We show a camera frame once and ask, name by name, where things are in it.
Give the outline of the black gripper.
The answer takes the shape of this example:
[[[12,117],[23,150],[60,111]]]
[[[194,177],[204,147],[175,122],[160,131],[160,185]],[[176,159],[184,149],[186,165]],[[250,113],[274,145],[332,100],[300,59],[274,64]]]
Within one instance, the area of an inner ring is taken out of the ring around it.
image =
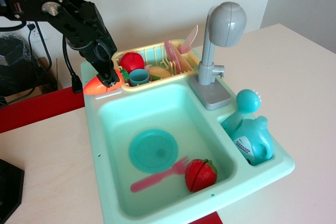
[[[97,77],[107,88],[119,82],[119,76],[111,61],[117,47],[102,17],[92,2],[80,6],[64,6],[66,38],[80,54],[97,70]]]

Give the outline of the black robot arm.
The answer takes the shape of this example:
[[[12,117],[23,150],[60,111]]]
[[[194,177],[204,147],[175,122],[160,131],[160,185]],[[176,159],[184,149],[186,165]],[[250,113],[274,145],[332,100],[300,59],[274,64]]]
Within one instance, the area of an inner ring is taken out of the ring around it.
[[[120,80],[112,56],[117,47],[92,2],[84,0],[1,0],[1,16],[12,21],[48,22],[65,36],[110,88]]]

